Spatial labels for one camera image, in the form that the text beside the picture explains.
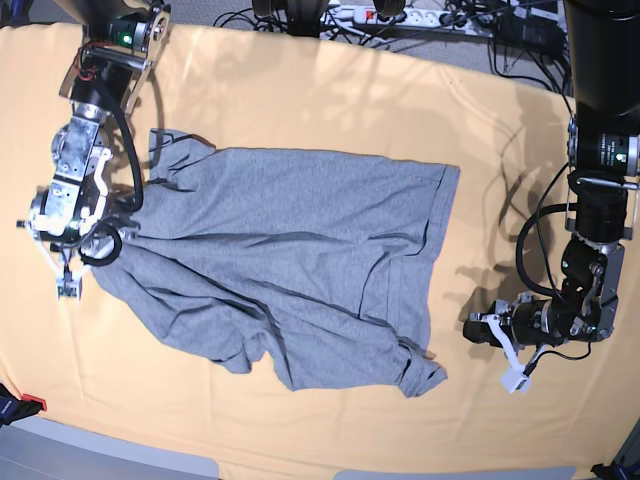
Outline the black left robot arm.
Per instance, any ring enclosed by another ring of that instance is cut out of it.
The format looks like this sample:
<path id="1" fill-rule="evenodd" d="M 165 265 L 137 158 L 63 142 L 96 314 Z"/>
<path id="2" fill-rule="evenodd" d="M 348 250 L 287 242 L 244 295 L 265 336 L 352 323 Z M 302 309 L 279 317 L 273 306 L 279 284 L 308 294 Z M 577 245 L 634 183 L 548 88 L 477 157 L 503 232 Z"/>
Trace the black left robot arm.
<path id="1" fill-rule="evenodd" d="M 608 338 L 618 305 L 622 240 L 629 193 L 639 176 L 639 4 L 636 1 L 567 1 L 564 4 L 576 110 L 569 123 L 569 190 L 566 204 L 541 207 L 525 222 L 521 251 L 531 228 L 552 213 L 566 215 L 571 233 L 561 262 L 560 288 L 542 287 L 516 259 L 527 291 L 512 302 L 496 300 L 463 325 L 472 343 L 500 348 L 496 321 L 509 344 L 556 347 Z"/>

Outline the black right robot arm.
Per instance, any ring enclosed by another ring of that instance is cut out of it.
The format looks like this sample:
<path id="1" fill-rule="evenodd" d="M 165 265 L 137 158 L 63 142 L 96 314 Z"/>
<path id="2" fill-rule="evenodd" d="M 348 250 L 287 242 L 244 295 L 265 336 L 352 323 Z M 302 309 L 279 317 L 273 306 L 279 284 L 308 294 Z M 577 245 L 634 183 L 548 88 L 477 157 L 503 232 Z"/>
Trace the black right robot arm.
<path id="1" fill-rule="evenodd" d="M 113 263 L 122 239 L 112 212 L 134 213 L 143 205 L 143 178 L 127 117 L 155 67 L 169 30 L 165 1 L 62 1 L 82 27 L 82 42 L 60 87 L 72 105 L 69 122 L 51 143 L 54 175 L 34 198 L 17 227 L 47 242 L 68 259 L 89 267 Z M 104 127 L 120 131 L 133 191 L 113 195 L 104 168 L 113 157 Z"/>

